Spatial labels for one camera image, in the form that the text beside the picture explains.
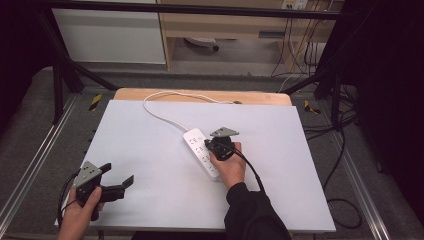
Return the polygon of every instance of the gray floor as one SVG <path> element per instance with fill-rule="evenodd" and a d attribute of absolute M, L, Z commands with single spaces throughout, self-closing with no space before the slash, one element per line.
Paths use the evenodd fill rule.
<path fill-rule="evenodd" d="M 170 71 L 161 70 L 161 67 L 141 65 L 139 69 L 131 71 L 120 66 L 115 73 L 107 73 L 104 69 L 99 69 L 101 72 L 99 74 L 125 87 L 263 92 L 276 92 L 281 88 L 287 76 L 268 77 L 279 59 L 275 43 L 240 40 L 221 40 L 218 43 L 220 50 L 213 52 L 211 49 L 191 46 L 179 40 L 176 45 L 173 69 Z M 277 73 L 284 72 L 281 66 L 277 70 Z M 294 81 L 290 80 L 285 83 L 285 87 L 293 84 Z M 90 91 L 78 96 L 76 107 L 7 229 L 9 235 L 15 233 L 56 234 L 57 229 L 53 223 L 62 184 L 83 161 L 84 151 L 90 145 L 89 139 L 95 134 L 93 130 L 100 122 L 107 100 L 114 94 L 96 88 L 91 81 L 84 82 Z M 302 124 L 325 125 L 327 120 L 323 114 L 314 114 L 303 109 L 305 99 L 309 100 L 313 107 L 321 106 L 311 94 L 313 89 L 314 85 L 308 86 L 300 93 L 293 94 L 291 98 L 293 104 L 298 107 Z M 96 111 L 90 112 L 88 107 L 97 92 L 102 92 L 103 98 Z M 8 130 L 1 136 L 0 206 L 7 203 L 51 127 L 54 103 L 52 93 L 51 73 L 43 71 L 37 74 L 21 109 L 13 116 Z M 376 171 L 376 162 L 361 128 L 351 125 L 345 132 L 347 149 L 368 187 L 390 236 L 393 239 L 424 239 L 423 227 L 406 204 L 392 177 Z M 330 172 L 339 149 L 331 134 L 310 140 L 309 147 L 318 176 L 323 181 Z M 357 196 L 343 165 L 338 167 L 330 181 L 326 196 L 345 198 L 359 207 Z M 351 208 L 344 205 L 334 207 L 331 212 L 336 219 L 346 224 L 353 224 L 357 220 Z M 366 219 L 359 229 L 349 230 L 338 225 L 336 227 L 336 233 L 327 233 L 318 237 L 374 239 Z M 88 234 L 94 235 L 95 232 L 90 231 Z M 131 232 L 106 232 L 106 235 L 118 234 L 125 236 L 130 235 Z M 296 235 L 296 237 L 312 238 L 308 234 Z"/>

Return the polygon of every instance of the black pole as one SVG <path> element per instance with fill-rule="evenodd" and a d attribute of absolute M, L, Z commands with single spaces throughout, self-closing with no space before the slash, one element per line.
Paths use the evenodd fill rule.
<path fill-rule="evenodd" d="M 51 49 L 48 51 L 50 58 L 55 62 L 55 64 L 58 64 L 58 66 L 60 65 L 61 77 L 65 80 L 69 90 L 71 92 L 81 92 L 84 86 L 75 71 L 73 71 L 73 69 L 69 67 L 69 64 L 66 63 L 68 53 L 64 50 L 55 31 L 52 29 L 51 24 L 46 17 L 45 11 L 40 8 L 34 8 L 33 15 L 51 46 Z"/>
<path fill-rule="evenodd" d="M 267 8 L 219 7 L 200 5 L 177 4 L 149 4 L 149 3 L 122 3 L 122 2 L 95 2 L 95 1 L 64 1 L 39 0 L 38 4 L 46 8 L 78 9 L 96 11 L 121 12 L 152 12 L 152 13 L 185 13 L 202 15 L 230 15 L 270 18 L 297 18 L 321 20 L 354 20 L 360 16 L 350 13 L 333 11 L 303 11 Z"/>
<path fill-rule="evenodd" d="M 321 71 L 316 72 L 314 75 L 308 77 L 307 79 L 295 84 L 294 86 L 289 87 L 286 90 L 281 91 L 281 93 L 291 95 L 292 93 L 295 93 L 299 89 L 302 89 L 302 88 L 308 86 L 311 83 L 321 81 L 323 78 L 328 76 L 328 73 L 329 73 L 329 69 L 324 68 Z"/>
<path fill-rule="evenodd" d="M 71 58 L 68 57 L 67 61 L 72 67 L 74 67 L 74 69 L 77 72 L 85 75 L 86 77 L 88 77 L 91 80 L 93 80 L 94 82 L 102 85 L 103 87 L 105 87 L 109 90 L 112 90 L 112 91 L 116 91 L 116 90 L 120 89 L 120 87 L 115 86 L 114 84 L 112 84 L 112 83 L 104 80 L 103 78 L 97 76 L 96 74 L 92 73 L 90 70 L 82 67 L 81 65 L 79 65 L 78 63 L 73 61 Z"/>

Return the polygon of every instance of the white cable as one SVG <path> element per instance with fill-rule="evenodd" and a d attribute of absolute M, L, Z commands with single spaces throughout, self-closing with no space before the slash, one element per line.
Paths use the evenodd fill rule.
<path fill-rule="evenodd" d="M 327 9 L 326 9 L 326 10 L 324 10 L 324 11 L 330 11 L 331 6 L 333 6 L 333 2 L 334 2 L 334 0 L 331 0 L 331 2 L 330 2 L 330 4 L 328 5 Z"/>
<path fill-rule="evenodd" d="M 287 82 L 287 80 L 289 80 L 290 78 L 292 78 L 293 77 L 293 74 L 292 75 L 290 75 L 289 77 L 287 77 L 286 78 L 286 80 L 284 80 L 284 82 L 283 82 L 283 84 L 281 84 L 281 87 L 280 87 L 280 90 L 278 91 L 278 92 L 281 92 L 281 90 L 283 90 L 283 86 L 284 86 L 284 84 Z"/>
<path fill-rule="evenodd" d="M 212 99 L 212 98 L 206 97 L 206 96 L 204 96 L 204 95 L 199 95 L 199 94 L 188 94 L 188 93 L 180 93 L 180 92 L 175 92 L 175 91 L 162 91 L 162 92 L 153 93 L 153 94 L 151 94 L 151 95 L 147 96 L 147 97 L 143 100 L 143 107 L 144 107 L 144 109 L 145 109 L 145 110 L 146 110 L 146 111 L 147 111 L 150 115 L 152 115 L 152 116 L 154 116 L 154 117 L 156 117 L 156 118 L 158 118 L 158 119 L 160 119 L 160 120 L 162 120 L 162 121 L 165 121 L 165 122 L 167 122 L 167 123 L 170 123 L 170 124 L 172 124 L 172 125 L 174 125 L 174 126 L 177 126 L 177 127 L 179 127 L 179 128 L 182 128 L 182 129 L 184 129 L 186 132 L 187 132 L 187 131 L 189 131 L 189 129 L 188 129 L 187 127 L 185 127 L 184 125 L 182 125 L 182 124 L 180 124 L 180 123 L 178 123 L 178 122 L 172 121 L 172 120 L 170 120 L 170 119 L 168 119 L 168 118 L 162 117 L 162 116 L 160 116 L 160 115 L 158 115 L 158 114 L 155 114 L 155 113 L 153 113 L 153 112 L 152 112 L 152 111 L 151 111 L 151 110 L 147 107 L 147 100 L 148 100 L 149 98 L 154 97 L 154 96 L 158 96 L 158 95 L 163 95 L 163 94 L 165 94 L 165 95 L 180 95 L 180 96 L 185 96 L 185 97 L 200 98 L 200 99 L 205 99 L 205 100 L 210 101 L 210 102 L 213 102 L 213 103 L 220 103 L 220 104 L 233 104 L 233 102 L 227 102 L 227 101 L 220 102 L 220 101 L 214 100 L 214 99 Z"/>

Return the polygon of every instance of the person's arm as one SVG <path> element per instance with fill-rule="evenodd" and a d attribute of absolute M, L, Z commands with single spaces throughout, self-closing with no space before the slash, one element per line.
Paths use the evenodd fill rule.
<path fill-rule="evenodd" d="M 58 240 L 79 240 L 84 237 L 90 223 L 91 213 L 95 207 L 98 207 L 101 195 L 102 189 L 96 187 L 84 207 L 81 207 L 76 200 L 76 189 L 71 188 L 67 203 L 69 206 L 65 209 L 63 223 L 57 236 Z"/>
<path fill-rule="evenodd" d="M 240 143 L 235 143 L 235 147 L 241 151 Z M 213 153 L 210 156 L 228 188 L 230 208 L 224 220 L 227 239 L 291 239 L 268 196 L 247 189 L 244 183 L 246 162 L 236 154 L 226 161 L 218 161 Z"/>

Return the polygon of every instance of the white cabinet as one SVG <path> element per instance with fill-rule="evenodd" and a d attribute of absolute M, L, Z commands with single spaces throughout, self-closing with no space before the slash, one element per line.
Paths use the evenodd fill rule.
<path fill-rule="evenodd" d="M 109 1 L 155 3 L 155 0 Z M 53 9 L 53 13 L 75 61 L 165 64 L 156 13 L 67 9 Z"/>

